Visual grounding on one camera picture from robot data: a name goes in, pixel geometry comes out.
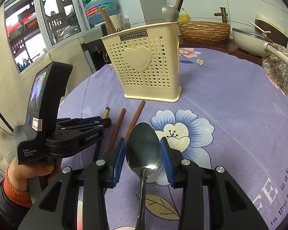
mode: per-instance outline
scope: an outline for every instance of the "window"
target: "window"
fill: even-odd
[[[41,0],[52,45],[81,32],[72,0]]]
[[[33,0],[22,0],[5,11],[5,24],[13,57],[22,72],[45,52]]]

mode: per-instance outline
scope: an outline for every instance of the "orange sleeve cuff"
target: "orange sleeve cuff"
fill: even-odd
[[[6,170],[5,179],[3,182],[3,190],[5,195],[14,203],[30,208],[32,206],[32,201],[29,192],[21,192],[13,187],[10,180],[8,179],[8,172]]]

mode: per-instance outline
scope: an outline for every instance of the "purple tablecloth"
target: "purple tablecloth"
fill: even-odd
[[[288,99],[254,63],[208,49],[188,48],[180,53],[180,100],[146,101],[138,122],[152,125],[159,138],[167,136],[171,148],[179,149],[199,166],[224,166],[269,228],[275,229],[288,212]],[[124,107],[127,112],[116,144],[139,104],[140,100],[124,97],[113,67],[107,65],[67,96],[58,117],[102,116],[109,106],[113,125],[105,130],[102,156],[121,109]],[[87,167],[93,153],[94,146],[89,147],[64,159],[62,166]],[[146,229],[176,230],[182,190],[168,185],[163,168],[147,182]],[[138,194],[139,178],[125,161],[117,187],[105,194],[111,230],[134,229]],[[82,191],[79,199],[82,229]],[[205,215],[208,229],[206,207]]]

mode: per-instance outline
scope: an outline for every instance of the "woven basin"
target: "woven basin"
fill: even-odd
[[[219,43],[230,35],[230,25],[216,22],[179,22],[178,28],[183,37],[199,43]]]

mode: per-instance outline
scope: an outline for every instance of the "red label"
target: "red label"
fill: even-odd
[[[95,6],[95,7],[88,9],[86,12],[87,12],[88,17],[90,17],[96,13],[99,13],[99,8],[98,6]]]

